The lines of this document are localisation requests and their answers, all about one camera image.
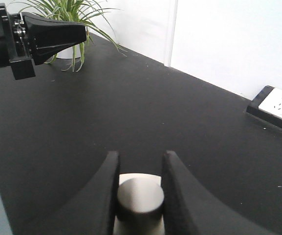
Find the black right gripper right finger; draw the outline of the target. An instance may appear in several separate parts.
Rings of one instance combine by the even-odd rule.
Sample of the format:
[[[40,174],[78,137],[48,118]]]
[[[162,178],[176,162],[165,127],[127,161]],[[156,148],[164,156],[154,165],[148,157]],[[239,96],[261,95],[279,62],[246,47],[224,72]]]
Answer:
[[[161,186],[167,235],[270,235],[212,195],[174,151],[162,157]]]

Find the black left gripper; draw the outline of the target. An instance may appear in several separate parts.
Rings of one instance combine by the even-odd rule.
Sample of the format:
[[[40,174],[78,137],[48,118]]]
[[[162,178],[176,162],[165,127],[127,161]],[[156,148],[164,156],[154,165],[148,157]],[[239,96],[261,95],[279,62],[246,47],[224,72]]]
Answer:
[[[0,3],[0,68],[10,66],[16,80],[35,76],[32,58],[35,65],[41,65],[86,39],[82,23],[48,19],[29,12],[10,14],[5,4]]]

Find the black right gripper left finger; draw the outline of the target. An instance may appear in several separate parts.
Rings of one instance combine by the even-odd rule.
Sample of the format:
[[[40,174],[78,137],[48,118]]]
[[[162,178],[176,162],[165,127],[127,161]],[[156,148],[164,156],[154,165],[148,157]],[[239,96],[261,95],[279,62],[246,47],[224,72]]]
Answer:
[[[112,234],[120,157],[109,151],[19,160],[21,235]]]

